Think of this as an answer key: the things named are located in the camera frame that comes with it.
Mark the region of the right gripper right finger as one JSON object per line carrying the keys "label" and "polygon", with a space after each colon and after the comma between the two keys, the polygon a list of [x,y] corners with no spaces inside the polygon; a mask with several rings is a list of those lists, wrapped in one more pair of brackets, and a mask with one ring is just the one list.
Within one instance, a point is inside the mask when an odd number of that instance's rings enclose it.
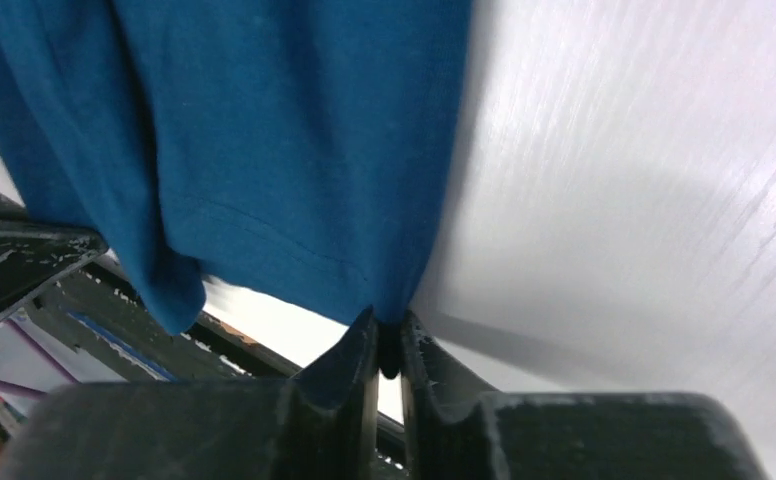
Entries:
{"label": "right gripper right finger", "polygon": [[415,479],[762,479],[738,423],[694,393],[508,393],[413,314],[399,330]]}

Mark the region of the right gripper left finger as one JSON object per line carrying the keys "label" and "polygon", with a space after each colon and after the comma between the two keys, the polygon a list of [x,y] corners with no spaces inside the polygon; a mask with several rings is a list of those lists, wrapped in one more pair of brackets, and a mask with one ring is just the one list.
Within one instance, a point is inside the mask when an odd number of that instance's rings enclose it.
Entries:
{"label": "right gripper left finger", "polygon": [[367,479],[378,343],[364,310],[290,378],[62,388],[6,446],[0,479]]}

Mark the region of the dark blue t shirt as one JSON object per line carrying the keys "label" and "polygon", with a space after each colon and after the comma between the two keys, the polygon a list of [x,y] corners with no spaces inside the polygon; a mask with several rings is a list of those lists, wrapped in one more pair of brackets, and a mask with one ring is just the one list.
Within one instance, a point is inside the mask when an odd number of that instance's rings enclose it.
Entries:
{"label": "dark blue t shirt", "polygon": [[428,263],[468,1],[0,1],[0,156],[169,332],[206,275],[399,321]]}

